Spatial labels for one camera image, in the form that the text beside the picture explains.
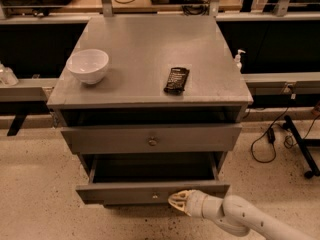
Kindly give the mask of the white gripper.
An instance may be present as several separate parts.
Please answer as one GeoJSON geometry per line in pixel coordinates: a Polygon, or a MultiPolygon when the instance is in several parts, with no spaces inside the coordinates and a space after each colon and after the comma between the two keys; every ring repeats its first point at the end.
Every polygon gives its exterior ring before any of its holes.
{"type": "Polygon", "coordinates": [[[224,217],[223,199],[201,191],[182,190],[168,197],[168,203],[188,216],[217,222],[224,217]]]}

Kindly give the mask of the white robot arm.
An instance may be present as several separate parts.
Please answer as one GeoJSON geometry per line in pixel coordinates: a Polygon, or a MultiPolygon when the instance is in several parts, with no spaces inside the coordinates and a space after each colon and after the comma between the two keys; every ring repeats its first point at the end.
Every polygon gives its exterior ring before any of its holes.
{"type": "Polygon", "coordinates": [[[183,190],[172,194],[168,203],[190,217],[210,220],[238,237],[254,230],[266,240],[317,240],[264,213],[237,195],[219,198],[200,190],[183,190]]]}

